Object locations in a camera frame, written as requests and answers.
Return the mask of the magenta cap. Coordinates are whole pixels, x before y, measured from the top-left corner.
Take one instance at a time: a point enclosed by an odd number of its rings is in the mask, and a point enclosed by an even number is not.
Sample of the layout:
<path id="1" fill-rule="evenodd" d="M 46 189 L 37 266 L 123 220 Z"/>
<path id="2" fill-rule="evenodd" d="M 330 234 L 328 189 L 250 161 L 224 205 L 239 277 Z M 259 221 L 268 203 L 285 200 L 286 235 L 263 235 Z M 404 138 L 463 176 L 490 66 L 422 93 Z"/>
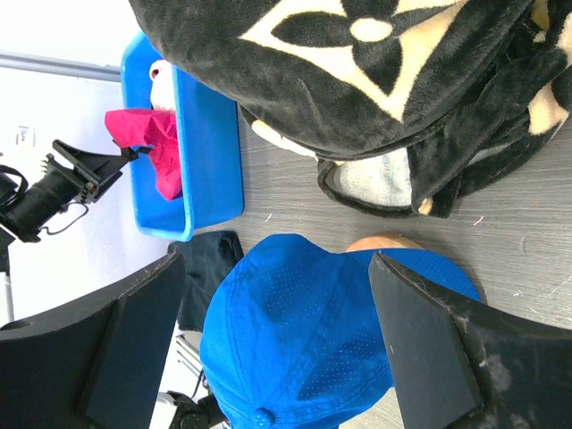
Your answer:
<path id="1" fill-rule="evenodd" d="M 120 148 L 147 147 L 156 173 L 156 189 L 168 201 L 182 194 L 181 163 L 175 114 L 131 108 L 105 113 L 105 126 Z"/>

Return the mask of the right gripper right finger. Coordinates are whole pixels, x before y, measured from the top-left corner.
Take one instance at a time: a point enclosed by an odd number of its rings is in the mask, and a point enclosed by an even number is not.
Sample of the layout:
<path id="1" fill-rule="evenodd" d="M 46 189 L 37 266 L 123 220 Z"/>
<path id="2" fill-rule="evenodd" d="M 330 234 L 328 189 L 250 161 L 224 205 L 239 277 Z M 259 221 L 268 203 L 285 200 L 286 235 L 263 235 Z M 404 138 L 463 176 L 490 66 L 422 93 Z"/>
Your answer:
<path id="1" fill-rule="evenodd" d="M 571 331 L 503 312 L 377 252 L 376 313 L 407 428 L 569 428 Z"/>

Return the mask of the blue plastic bin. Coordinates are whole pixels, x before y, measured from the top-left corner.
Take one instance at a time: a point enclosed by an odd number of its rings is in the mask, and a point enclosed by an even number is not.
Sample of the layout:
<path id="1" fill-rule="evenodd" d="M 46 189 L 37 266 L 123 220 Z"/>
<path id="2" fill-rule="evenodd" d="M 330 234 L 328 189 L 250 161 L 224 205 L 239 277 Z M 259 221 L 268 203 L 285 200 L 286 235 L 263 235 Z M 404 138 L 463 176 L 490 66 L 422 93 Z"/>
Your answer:
<path id="1" fill-rule="evenodd" d="M 243 212 L 238 109 L 178 68 L 172 80 L 182 194 L 172 201 L 160 194 L 148 156 L 131 163 L 131 188 L 141 232 L 188 241 L 195 230 Z"/>

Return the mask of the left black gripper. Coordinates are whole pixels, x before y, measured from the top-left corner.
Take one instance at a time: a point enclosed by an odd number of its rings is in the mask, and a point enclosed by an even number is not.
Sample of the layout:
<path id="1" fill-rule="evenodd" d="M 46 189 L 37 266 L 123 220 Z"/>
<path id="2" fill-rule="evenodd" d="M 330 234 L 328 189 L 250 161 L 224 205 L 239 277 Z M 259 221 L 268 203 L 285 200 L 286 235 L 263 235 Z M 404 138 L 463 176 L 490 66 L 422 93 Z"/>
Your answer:
<path id="1" fill-rule="evenodd" d="M 10 242 L 39 242 L 50 219 L 70 204 L 86 206 L 90 200 L 98 201 L 122 177 L 122 168 L 134 160 L 129 147 L 119 155 L 105 155 L 56 139 L 52 148 L 73 167 L 61 165 L 49 154 L 41 164 L 44 176 L 33 184 L 16 169 L 1 167 L 1 228 Z"/>

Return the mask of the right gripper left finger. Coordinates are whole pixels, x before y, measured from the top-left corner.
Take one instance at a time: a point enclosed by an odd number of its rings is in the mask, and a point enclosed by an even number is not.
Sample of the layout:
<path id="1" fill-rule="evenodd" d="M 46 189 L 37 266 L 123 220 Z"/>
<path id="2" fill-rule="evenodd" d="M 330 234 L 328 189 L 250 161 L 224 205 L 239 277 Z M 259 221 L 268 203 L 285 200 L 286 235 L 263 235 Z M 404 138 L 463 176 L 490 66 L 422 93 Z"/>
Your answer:
<path id="1" fill-rule="evenodd" d="M 147 428 L 185 282 L 170 254 L 1 330 L 3 428 Z"/>

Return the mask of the blue cap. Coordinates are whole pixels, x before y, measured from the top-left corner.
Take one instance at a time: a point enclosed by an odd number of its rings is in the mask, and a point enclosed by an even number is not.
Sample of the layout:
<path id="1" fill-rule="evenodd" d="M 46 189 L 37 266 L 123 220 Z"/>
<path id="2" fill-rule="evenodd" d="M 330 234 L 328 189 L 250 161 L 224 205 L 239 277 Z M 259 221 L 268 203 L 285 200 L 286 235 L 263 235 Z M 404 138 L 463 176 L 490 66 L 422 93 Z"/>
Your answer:
<path id="1" fill-rule="evenodd" d="M 393 380 L 369 266 L 391 250 L 433 282 L 478 298 L 448 258 L 416 248 L 333 253 L 297 234 L 255 245 L 212 297 L 200 343 L 210 390 L 233 428 L 336 428 Z"/>

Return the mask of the wooden hat stand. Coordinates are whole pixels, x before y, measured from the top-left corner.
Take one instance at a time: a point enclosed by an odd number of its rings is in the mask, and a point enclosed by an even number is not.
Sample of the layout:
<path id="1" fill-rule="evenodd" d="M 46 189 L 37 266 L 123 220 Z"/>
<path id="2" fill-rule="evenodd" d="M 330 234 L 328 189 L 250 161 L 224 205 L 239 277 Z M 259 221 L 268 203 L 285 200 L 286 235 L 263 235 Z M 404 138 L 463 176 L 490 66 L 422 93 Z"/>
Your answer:
<path id="1" fill-rule="evenodd" d="M 423 249 L 423 247 L 413 240 L 410 240 L 403 235 L 397 233 L 384 233 L 370 235 L 350 244 L 345 251 L 357 252 L 362 250 L 377 250 L 384 248 L 416 248 Z"/>

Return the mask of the navy blue cloth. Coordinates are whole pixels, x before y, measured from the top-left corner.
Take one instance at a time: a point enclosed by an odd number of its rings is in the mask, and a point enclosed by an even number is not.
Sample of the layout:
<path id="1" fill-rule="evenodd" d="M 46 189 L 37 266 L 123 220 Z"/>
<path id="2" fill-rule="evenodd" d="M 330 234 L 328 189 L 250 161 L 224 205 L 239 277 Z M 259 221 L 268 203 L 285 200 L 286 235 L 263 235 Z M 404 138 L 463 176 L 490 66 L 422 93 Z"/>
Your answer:
<path id="1" fill-rule="evenodd" d="M 206 312 L 215 292 L 243 258 L 235 231 L 210 231 L 188 242 L 172 242 L 168 251 L 185 261 L 185 289 L 177 317 L 181 331 L 203 332 Z"/>

